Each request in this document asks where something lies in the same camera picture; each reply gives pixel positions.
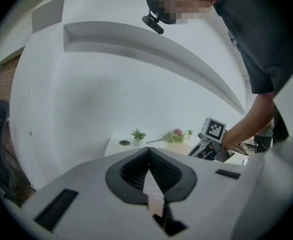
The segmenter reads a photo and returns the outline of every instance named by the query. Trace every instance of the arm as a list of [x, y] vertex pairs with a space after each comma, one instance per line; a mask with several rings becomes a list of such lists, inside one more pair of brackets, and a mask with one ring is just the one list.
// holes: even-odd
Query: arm
[[267, 126], [274, 115], [274, 96], [273, 92], [256, 96], [246, 116], [224, 134], [222, 146], [225, 149], [230, 150], [234, 145], [251, 138]]

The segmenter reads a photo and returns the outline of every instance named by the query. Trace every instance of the brick wall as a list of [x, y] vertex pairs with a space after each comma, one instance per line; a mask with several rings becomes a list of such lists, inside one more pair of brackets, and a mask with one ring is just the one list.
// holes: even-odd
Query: brick wall
[[8, 62], [4, 63], [1, 66], [0, 100], [6, 100], [10, 102], [13, 76], [15, 75], [20, 56], [21, 55], [10, 59]]

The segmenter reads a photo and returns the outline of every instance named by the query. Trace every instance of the black slot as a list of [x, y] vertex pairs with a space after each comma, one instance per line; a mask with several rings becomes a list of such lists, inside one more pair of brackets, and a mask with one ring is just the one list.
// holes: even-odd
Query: black slot
[[222, 169], [217, 170], [215, 173], [223, 175], [223, 176], [226, 176], [226, 177], [229, 177], [229, 178], [232, 178], [232, 179], [236, 179], [236, 180], [241, 175], [240, 173], [237, 173], [237, 172], [232, 172], [232, 171], [222, 170]]
[[48, 231], [57, 225], [63, 214], [79, 192], [74, 190], [63, 190], [35, 219], [34, 221]]
[[181, 221], [175, 220], [173, 218], [169, 204], [167, 202], [164, 204], [163, 216], [160, 217], [157, 214], [154, 214], [152, 217], [162, 228], [162, 230], [170, 237], [188, 228]]

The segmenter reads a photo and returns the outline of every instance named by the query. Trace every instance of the potted plant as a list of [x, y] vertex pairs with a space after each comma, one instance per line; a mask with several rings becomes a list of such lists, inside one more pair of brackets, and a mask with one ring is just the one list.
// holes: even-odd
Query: potted plant
[[145, 133], [140, 132], [139, 129], [133, 130], [131, 135], [134, 136], [133, 145], [135, 146], [140, 146], [143, 143], [143, 139], [147, 136]]
[[186, 134], [186, 139], [191, 140], [192, 135], [193, 135], [193, 130], [188, 129]]
[[169, 143], [184, 143], [185, 134], [183, 134], [183, 131], [181, 129], [175, 128], [173, 129], [173, 131], [168, 131], [162, 139]]

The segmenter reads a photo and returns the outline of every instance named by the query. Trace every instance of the small plant pot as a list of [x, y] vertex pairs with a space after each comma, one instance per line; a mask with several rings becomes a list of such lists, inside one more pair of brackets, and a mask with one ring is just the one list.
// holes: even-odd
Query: small plant pot
[[133, 138], [133, 145], [134, 146], [141, 146], [144, 142], [144, 139], [140, 139], [140, 140], [137, 140], [136, 138]]

